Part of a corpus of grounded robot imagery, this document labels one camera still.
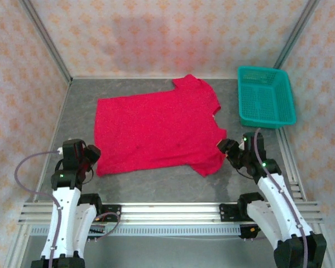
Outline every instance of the basket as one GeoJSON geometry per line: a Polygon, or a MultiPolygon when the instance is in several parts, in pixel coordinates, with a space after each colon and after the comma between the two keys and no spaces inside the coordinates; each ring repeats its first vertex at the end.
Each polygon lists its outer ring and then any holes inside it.
{"type": "Polygon", "coordinates": [[[244,126],[279,128],[296,123],[290,82],[283,70],[240,66],[238,104],[244,126]]]}

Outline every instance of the t-shirt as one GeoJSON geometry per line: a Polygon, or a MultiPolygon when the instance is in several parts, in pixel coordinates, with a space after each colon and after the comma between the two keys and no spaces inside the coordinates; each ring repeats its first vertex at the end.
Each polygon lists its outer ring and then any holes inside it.
{"type": "Polygon", "coordinates": [[[221,106],[213,88],[190,74],[173,83],[167,92],[98,100],[98,176],[178,165],[207,176],[221,168],[217,143],[227,131],[214,120],[221,106]]]}

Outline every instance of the plastic basket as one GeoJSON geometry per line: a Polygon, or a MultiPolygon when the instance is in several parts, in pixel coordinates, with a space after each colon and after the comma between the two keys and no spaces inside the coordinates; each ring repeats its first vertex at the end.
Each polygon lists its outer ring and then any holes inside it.
{"type": "Polygon", "coordinates": [[[244,126],[279,128],[296,123],[290,82],[283,70],[240,66],[238,103],[244,126]]]}

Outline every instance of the wall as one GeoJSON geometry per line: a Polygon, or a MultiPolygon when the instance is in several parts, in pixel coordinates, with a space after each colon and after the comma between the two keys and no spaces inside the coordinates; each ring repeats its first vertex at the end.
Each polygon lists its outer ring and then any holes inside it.
{"type": "MultiPolygon", "coordinates": [[[[29,197],[15,183],[15,167],[49,147],[66,88],[18,1],[0,1],[0,267],[29,197]]],[[[23,166],[21,180],[29,188],[36,188],[43,161],[23,166]]]]}
{"type": "Polygon", "coordinates": [[[322,202],[335,251],[335,0],[320,1],[284,69],[298,112],[290,142],[308,198],[322,202]]]}
{"type": "Polygon", "coordinates": [[[307,0],[33,0],[75,76],[236,78],[273,66],[307,0]]]}

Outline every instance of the teal basket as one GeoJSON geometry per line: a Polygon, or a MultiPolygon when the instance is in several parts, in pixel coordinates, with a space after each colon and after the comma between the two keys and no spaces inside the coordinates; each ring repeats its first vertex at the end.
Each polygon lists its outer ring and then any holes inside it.
{"type": "Polygon", "coordinates": [[[244,126],[279,128],[296,123],[290,82],[283,70],[240,66],[238,103],[244,126]]]}

